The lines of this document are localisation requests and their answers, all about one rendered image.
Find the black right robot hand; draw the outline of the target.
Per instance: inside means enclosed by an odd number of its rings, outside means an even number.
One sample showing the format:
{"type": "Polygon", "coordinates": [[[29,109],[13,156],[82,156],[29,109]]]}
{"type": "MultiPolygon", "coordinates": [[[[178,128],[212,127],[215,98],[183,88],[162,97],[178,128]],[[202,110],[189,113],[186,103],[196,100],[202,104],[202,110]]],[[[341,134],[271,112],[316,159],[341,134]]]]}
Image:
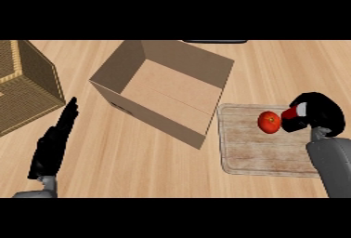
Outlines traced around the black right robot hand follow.
{"type": "Polygon", "coordinates": [[[307,103],[305,117],[293,119],[282,119],[282,128],[286,132],[293,132],[305,129],[308,126],[313,128],[321,127],[329,129],[326,133],[327,138],[339,135],[345,128],[344,114],[336,102],[324,96],[320,92],[301,93],[289,104],[289,108],[299,103],[307,103]]]}

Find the open cardboard box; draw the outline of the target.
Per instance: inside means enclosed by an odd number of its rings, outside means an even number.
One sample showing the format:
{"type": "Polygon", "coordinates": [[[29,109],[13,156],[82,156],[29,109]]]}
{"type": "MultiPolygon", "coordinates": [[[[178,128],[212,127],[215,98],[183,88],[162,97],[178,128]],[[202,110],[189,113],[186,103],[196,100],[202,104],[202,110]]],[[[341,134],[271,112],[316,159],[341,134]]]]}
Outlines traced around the open cardboard box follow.
{"type": "Polygon", "coordinates": [[[90,77],[112,107],[199,149],[234,60],[175,40],[125,40],[90,77]]]}

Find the brown wicker basket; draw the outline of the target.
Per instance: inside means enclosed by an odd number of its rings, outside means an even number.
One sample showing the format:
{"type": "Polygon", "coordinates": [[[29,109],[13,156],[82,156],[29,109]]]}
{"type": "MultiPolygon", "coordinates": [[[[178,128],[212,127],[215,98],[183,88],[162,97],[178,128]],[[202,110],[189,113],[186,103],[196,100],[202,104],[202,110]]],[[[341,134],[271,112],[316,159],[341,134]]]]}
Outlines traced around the brown wicker basket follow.
{"type": "Polygon", "coordinates": [[[28,40],[0,40],[0,137],[65,104],[49,58],[28,40]]]}

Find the red can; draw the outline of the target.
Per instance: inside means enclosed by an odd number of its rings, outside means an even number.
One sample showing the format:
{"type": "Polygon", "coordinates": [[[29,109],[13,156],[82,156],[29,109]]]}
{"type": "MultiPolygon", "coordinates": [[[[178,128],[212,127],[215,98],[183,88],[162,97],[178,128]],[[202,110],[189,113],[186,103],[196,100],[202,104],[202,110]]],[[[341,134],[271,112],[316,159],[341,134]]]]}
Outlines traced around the red can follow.
{"type": "Polygon", "coordinates": [[[296,117],[305,117],[305,115],[307,115],[307,103],[302,102],[283,111],[282,119],[289,120],[296,117]]]}

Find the red tomato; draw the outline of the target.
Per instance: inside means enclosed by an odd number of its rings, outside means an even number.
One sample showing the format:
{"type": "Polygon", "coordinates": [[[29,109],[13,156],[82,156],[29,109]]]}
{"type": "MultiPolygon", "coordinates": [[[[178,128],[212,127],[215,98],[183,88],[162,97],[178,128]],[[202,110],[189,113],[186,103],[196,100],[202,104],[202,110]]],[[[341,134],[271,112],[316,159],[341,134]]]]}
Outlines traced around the red tomato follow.
{"type": "Polygon", "coordinates": [[[282,127],[280,116],[271,111],[262,112],[258,117],[258,127],[265,134],[274,134],[282,127]]]}

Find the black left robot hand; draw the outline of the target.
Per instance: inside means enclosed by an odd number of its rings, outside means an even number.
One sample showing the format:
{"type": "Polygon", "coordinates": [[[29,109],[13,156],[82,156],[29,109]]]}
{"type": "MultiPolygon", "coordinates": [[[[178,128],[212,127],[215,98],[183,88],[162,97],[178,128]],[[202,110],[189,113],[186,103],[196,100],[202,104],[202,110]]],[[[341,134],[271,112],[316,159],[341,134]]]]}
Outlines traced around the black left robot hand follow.
{"type": "Polygon", "coordinates": [[[28,179],[54,176],[63,161],[68,135],[78,116],[77,98],[72,97],[62,111],[57,124],[52,126],[37,141],[37,149],[29,164],[28,179]]]}

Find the dark grey flat object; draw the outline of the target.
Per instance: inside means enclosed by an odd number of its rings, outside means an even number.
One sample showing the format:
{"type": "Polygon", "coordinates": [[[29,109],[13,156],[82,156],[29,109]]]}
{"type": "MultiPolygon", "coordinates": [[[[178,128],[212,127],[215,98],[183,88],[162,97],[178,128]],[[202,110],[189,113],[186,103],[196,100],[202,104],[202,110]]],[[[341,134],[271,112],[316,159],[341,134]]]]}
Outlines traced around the dark grey flat object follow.
{"type": "Polygon", "coordinates": [[[193,44],[245,44],[248,40],[183,40],[193,44]]]}

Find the pale wooden cutting board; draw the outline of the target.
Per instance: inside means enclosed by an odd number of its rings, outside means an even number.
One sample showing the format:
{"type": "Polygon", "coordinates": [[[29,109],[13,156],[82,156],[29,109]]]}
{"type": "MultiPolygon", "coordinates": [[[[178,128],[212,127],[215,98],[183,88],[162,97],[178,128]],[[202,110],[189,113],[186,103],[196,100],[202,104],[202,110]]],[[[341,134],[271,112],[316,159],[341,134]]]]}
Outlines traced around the pale wooden cutting board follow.
{"type": "Polygon", "coordinates": [[[265,134],[258,127],[262,112],[280,114],[285,105],[221,104],[218,106],[218,134],[221,164],[233,175],[317,178],[305,144],[310,127],[287,133],[282,129],[265,134]]]}

